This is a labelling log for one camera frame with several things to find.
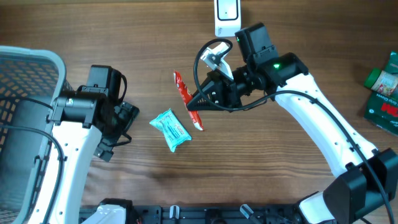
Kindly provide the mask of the red coffee stick sachet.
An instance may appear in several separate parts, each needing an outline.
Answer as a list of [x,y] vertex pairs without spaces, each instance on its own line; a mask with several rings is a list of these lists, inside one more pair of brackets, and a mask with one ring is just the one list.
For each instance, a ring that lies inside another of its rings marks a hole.
[[179,92],[179,94],[180,94],[180,96],[182,98],[184,106],[187,109],[187,112],[188,112],[188,114],[190,116],[190,119],[191,119],[194,127],[196,127],[200,131],[204,131],[204,127],[203,127],[202,121],[200,119],[200,116],[198,114],[198,111],[190,111],[190,110],[188,110],[188,106],[187,105],[190,102],[190,100],[193,99],[193,96],[190,93],[190,91],[187,88],[187,86],[184,83],[184,81],[182,80],[182,76],[181,76],[180,72],[175,70],[173,75],[174,75],[174,82],[175,82],[175,85],[177,87],[177,90],[178,90],[178,92]]

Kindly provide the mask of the teal tissue pack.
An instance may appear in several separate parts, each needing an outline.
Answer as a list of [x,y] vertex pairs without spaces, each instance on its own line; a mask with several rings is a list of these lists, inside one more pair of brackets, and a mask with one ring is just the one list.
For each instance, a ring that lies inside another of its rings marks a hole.
[[192,140],[191,135],[183,127],[170,108],[150,121],[149,124],[164,135],[171,152],[175,152],[176,148],[185,141]]

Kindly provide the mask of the green lid spice jar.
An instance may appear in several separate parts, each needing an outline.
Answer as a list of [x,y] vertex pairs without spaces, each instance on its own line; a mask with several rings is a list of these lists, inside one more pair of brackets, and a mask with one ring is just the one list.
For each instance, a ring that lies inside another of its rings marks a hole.
[[397,74],[374,68],[365,79],[364,86],[384,96],[397,98]]

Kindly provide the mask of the green 3M gloves package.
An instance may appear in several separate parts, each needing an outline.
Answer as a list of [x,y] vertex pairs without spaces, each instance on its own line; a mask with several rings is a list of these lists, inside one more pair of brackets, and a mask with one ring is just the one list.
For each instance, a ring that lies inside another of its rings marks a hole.
[[[390,53],[386,66],[381,70],[397,74],[397,52],[392,51]],[[397,98],[391,98],[372,91],[366,105],[364,118],[376,126],[397,135]]]

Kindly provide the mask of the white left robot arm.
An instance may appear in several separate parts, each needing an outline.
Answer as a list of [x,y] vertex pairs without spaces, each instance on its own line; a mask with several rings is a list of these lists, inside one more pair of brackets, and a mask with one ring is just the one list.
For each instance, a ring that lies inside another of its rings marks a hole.
[[127,132],[139,108],[124,101],[126,90],[121,72],[92,65],[86,85],[55,99],[53,145],[28,223],[78,223],[92,158],[109,161],[114,147],[131,142]]

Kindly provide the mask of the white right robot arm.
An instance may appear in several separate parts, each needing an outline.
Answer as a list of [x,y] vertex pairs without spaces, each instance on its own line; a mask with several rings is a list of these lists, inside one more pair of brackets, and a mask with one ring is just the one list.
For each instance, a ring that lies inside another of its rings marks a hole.
[[291,206],[292,223],[353,223],[385,207],[397,190],[397,154],[380,151],[342,117],[319,89],[308,67],[293,53],[279,55],[264,24],[235,33],[244,65],[230,69],[228,39],[207,42],[196,62],[210,69],[187,103],[190,111],[247,111],[275,101],[290,113],[319,148],[334,181]]

